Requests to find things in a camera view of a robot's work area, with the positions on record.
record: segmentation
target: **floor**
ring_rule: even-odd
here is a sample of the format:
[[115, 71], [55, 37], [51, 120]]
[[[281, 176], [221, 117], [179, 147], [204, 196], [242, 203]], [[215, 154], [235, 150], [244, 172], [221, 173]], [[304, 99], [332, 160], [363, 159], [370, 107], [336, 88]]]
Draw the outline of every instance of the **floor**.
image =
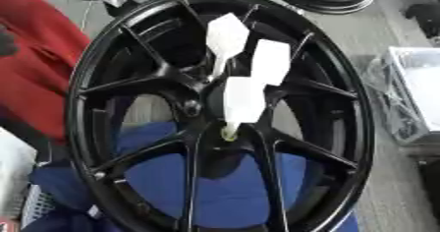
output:
[[[47, 1], [70, 17], [90, 37], [111, 21], [100, 2]], [[408, 0], [376, 0], [368, 8], [351, 15], [304, 15], [326, 31], [362, 73], [369, 61], [388, 46], [429, 46], [415, 22], [402, 18], [400, 11], [407, 3]], [[421, 189], [415, 162], [390, 139], [378, 121], [378, 107], [374, 109], [377, 120], [376, 152], [371, 176], [356, 208], [360, 231], [439, 231]]]

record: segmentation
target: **dark fabric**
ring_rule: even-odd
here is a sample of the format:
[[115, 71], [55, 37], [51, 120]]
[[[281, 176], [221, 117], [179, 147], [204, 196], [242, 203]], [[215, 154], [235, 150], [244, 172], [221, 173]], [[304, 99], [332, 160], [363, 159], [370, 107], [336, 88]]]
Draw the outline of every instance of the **dark fabric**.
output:
[[[172, 123], [152, 123], [128, 130], [120, 137], [118, 153], [136, 150], [174, 132], [175, 126]], [[278, 156], [277, 159], [284, 171], [282, 181], [285, 201], [291, 205], [303, 183], [304, 161], [294, 156]], [[43, 190], [54, 195], [58, 202], [74, 209], [82, 209], [86, 213], [92, 206], [92, 199], [83, 189], [83, 183], [74, 173], [69, 172], [70, 168], [65, 169], [59, 165], [37, 169], [31, 175], [32, 182], [40, 186], [50, 185], [43, 187]], [[182, 158], [179, 155], [168, 155], [139, 164], [129, 170], [126, 176], [129, 183], [150, 203], [169, 215], [178, 217], [183, 205], [183, 171]], [[263, 222], [267, 218], [267, 197], [261, 179], [255, 172], [256, 165], [250, 159], [245, 159], [231, 176], [216, 181], [200, 179], [196, 223], [234, 228]], [[96, 231], [109, 231], [102, 227], [99, 229]], [[351, 216], [339, 231], [357, 232], [355, 218]]]
[[0, 108], [62, 144], [69, 76], [89, 40], [42, 0], [0, 4], [0, 25], [18, 48], [0, 56]]

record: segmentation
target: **wheel rim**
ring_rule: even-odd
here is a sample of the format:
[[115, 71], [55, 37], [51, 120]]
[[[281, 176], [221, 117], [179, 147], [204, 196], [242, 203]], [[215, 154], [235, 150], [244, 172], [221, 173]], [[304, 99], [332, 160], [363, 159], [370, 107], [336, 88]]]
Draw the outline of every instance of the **wheel rim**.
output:
[[[240, 16], [252, 33], [245, 53], [233, 60], [235, 65], [225, 75], [210, 84], [205, 81], [212, 65], [212, 54], [204, 46], [206, 21], [228, 12]], [[161, 40], [170, 42], [170, 35], [178, 29], [190, 31], [192, 37], [182, 38], [177, 47], [189, 44], [195, 49], [193, 56], [183, 59], [190, 60], [183, 66], [162, 55], [168, 44]], [[192, 214], [197, 178], [194, 162], [199, 154], [223, 145], [221, 141], [206, 142], [224, 125], [221, 117], [212, 114], [208, 97], [229, 74], [248, 73], [251, 53], [262, 36], [292, 43], [295, 68], [281, 87], [266, 90], [265, 113], [257, 124], [243, 125], [239, 134], [239, 141], [249, 141], [253, 149], [237, 152], [254, 157], [266, 184], [271, 209], [264, 226], [273, 231], [328, 231], [351, 211], [371, 167], [373, 126], [360, 80], [335, 44], [305, 18], [267, 0], [151, 0], [114, 21], [93, 41], [75, 70], [67, 103], [67, 130], [76, 169], [100, 208], [120, 226], [131, 231], [167, 231], [176, 227], [191, 231], [196, 227]], [[122, 51], [144, 58], [143, 62], [151, 65], [144, 65], [141, 71], [134, 68], [137, 65], [108, 65]], [[306, 65], [294, 65], [306, 62], [314, 63], [316, 71], [311, 72]], [[325, 104], [322, 108], [316, 106], [317, 111], [325, 112], [325, 118], [308, 116], [307, 107], [298, 106], [298, 92], [313, 95], [315, 105]], [[134, 154], [114, 157], [108, 148], [113, 146], [108, 103], [115, 95], [140, 93], [163, 96], [173, 109], [179, 132]], [[304, 112], [301, 115], [307, 121], [302, 121], [302, 128], [308, 129], [304, 141], [271, 127], [273, 107], [282, 98], [291, 109]], [[188, 105], [197, 106], [196, 114], [189, 114]], [[342, 120], [344, 131], [335, 131], [335, 119]], [[334, 133], [343, 133], [342, 155], [333, 153]], [[295, 207], [284, 211], [273, 147], [322, 164], [325, 178], [331, 178], [331, 187], [307, 214], [298, 215]], [[188, 166], [187, 201], [180, 220], [155, 209], [123, 179], [129, 167], [167, 153], [181, 153]]]
[[284, 0], [299, 8], [322, 14], [344, 15], [362, 10], [374, 0]]

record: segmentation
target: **concrete floor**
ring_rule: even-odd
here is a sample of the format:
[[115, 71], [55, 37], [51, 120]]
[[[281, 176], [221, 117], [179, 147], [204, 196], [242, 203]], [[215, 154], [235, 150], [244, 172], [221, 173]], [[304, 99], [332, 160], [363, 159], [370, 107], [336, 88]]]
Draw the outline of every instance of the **concrete floor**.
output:
[[[111, 21], [100, 2], [47, 1], [90, 37]], [[333, 38], [361, 73], [369, 61], [388, 46], [429, 46], [415, 22], [404, 20], [400, 14], [408, 1], [376, 0], [363, 11], [346, 16], [304, 15]], [[415, 162], [400, 152], [401, 148], [389, 138], [381, 122], [376, 123], [374, 167], [356, 208], [360, 231], [439, 231], [421, 188]]]

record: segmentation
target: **wheel spoke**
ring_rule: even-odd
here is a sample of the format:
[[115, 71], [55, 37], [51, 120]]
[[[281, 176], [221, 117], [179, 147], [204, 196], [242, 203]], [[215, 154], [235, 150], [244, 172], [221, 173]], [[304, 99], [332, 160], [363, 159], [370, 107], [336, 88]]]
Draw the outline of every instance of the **wheel spoke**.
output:
[[255, 149], [254, 157], [261, 171], [270, 203], [270, 213], [267, 221], [269, 231], [288, 232], [289, 227], [281, 180], [276, 165], [274, 145], [262, 142], [258, 148]]
[[101, 86], [83, 89], [83, 95], [104, 95], [108, 97], [118, 95], [136, 95], [146, 93], [150, 89], [157, 88], [157, 84], [163, 82], [163, 77], [158, 77], [157, 73], [146, 78], [130, 78], [124, 79]]
[[280, 152], [300, 155], [307, 159], [321, 162], [325, 166], [331, 166], [331, 168], [342, 169], [345, 171], [358, 168], [358, 165], [355, 162], [338, 156], [328, 149], [306, 141], [300, 141], [275, 129], [273, 129], [272, 132], [275, 133], [275, 139], [278, 141], [277, 149]]
[[157, 157], [164, 154], [179, 153], [183, 146], [183, 133], [174, 134], [166, 137], [156, 143], [130, 152], [119, 157], [113, 158], [110, 161], [103, 163], [100, 166], [94, 167], [91, 171], [93, 174], [102, 174], [111, 171], [112, 175], [121, 175], [129, 168], [146, 161], [147, 159]]
[[253, 13], [255, 13], [256, 11], [258, 11], [259, 9], [259, 5], [258, 4], [253, 4], [250, 9], [246, 12], [246, 14], [243, 16], [242, 19], [242, 23], [246, 23], [249, 18], [252, 16]]
[[339, 96], [349, 100], [356, 100], [358, 98], [353, 92], [305, 78], [290, 77], [282, 84], [282, 89], [285, 89], [287, 93], [292, 90], [292, 87], [304, 87], [327, 95]]
[[188, 0], [181, 0], [179, 4], [184, 8], [183, 18], [191, 22], [191, 25], [197, 26], [199, 31], [206, 34], [206, 24], [203, 23], [198, 13], [193, 9]]
[[310, 40], [314, 37], [313, 32], [309, 32], [305, 35], [305, 37], [302, 39], [302, 41], [298, 44], [298, 46], [293, 50], [292, 57], [291, 57], [291, 63], [294, 63], [297, 61], [297, 59], [301, 56], [301, 53], [303, 52], [304, 47], [310, 42]]
[[143, 52], [150, 58], [154, 60], [154, 62], [161, 68], [169, 67], [169, 63], [165, 61], [165, 59], [157, 52], [150, 44], [144, 42], [140, 36], [135, 33], [129, 26], [122, 24], [120, 29], [124, 35], [130, 38], [133, 42], [139, 45]]
[[185, 174], [185, 205], [180, 220], [180, 231], [193, 231], [194, 202], [197, 186], [198, 171], [198, 145], [188, 148], [186, 153], [186, 174]]
[[91, 117], [93, 119], [93, 132], [96, 136], [94, 143], [97, 155], [100, 160], [107, 161], [112, 157], [112, 150], [114, 150], [114, 142], [110, 137], [112, 130], [109, 114], [106, 110], [93, 109]]

